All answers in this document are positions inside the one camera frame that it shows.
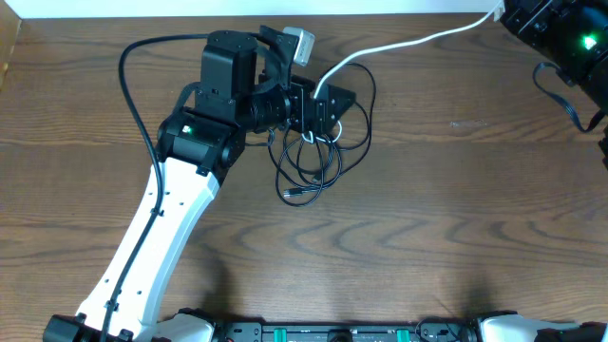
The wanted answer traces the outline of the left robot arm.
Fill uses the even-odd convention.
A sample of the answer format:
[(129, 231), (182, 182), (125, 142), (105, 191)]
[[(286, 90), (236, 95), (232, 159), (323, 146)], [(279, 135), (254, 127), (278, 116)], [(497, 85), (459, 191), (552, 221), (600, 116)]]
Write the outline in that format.
[(156, 139), (140, 206), (91, 294), (73, 316), (54, 315), (46, 341), (211, 341), (194, 310), (160, 320), (169, 279), (193, 228), (217, 196), (248, 133), (288, 129), (329, 136), (356, 96), (296, 76), (314, 44), (301, 28), (218, 30), (204, 37), (198, 81), (186, 85)]

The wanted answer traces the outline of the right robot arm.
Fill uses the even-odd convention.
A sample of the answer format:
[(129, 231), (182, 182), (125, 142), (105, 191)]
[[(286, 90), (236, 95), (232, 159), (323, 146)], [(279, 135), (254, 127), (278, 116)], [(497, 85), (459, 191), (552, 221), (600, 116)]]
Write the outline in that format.
[[(535, 66), (535, 87), (559, 105), (573, 126), (587, 134), (607, 119), (607, 2), (605, 0), (507, 0), (490, 12), (512, 35), (546, 57)], [(577, 86), (598, 107), (589, 123), (561, 95), (538, 82), (546, 69)], [(478, 316), (459, 331), (460, 341), (602, 342), (605, 322), (551, 322), (510, 312)]]

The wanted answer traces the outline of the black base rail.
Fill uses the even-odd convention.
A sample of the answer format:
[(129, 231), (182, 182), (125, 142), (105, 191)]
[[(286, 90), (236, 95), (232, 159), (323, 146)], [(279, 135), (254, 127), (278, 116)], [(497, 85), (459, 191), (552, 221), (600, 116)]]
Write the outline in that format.
[(218, 322), (212, 342), (480, 342), (471, 323), (440, 317), (401, 323)]

